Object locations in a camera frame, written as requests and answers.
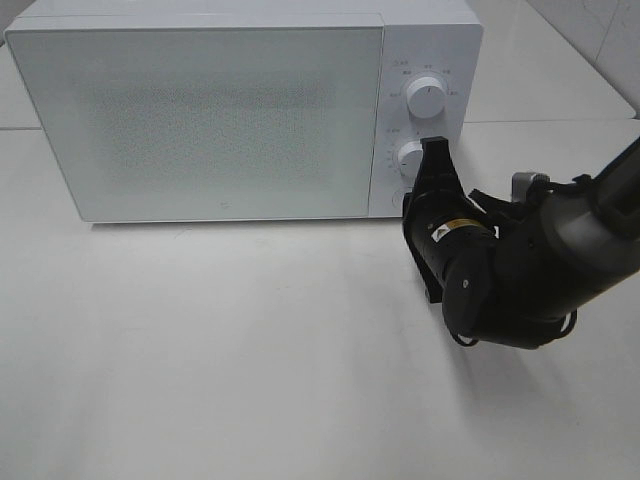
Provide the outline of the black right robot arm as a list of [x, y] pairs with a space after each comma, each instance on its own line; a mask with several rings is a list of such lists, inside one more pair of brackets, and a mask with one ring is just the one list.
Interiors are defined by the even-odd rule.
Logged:
[[403, 236], [458, 344], [546, 345], [573, 330], [582, 305], [637, 273], [637, 144], [564, 184], [518, 172], [509, 200], [465, 192], [446, 139], [420, 145]]

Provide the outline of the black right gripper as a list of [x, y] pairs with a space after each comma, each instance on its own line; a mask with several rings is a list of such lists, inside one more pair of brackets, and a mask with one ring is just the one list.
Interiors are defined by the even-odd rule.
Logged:
[[[442, 136], [420, 140], [422, 160], [415, 185], [459, 185], [449, 141]], [[426, 285], [429, 302], [442, 301], [450, 267], [464, 252], [490, 247], [495, 233], [484, 223], [484, 213], [460, 188], [414, 188], [405, 195], [404, 239]]]

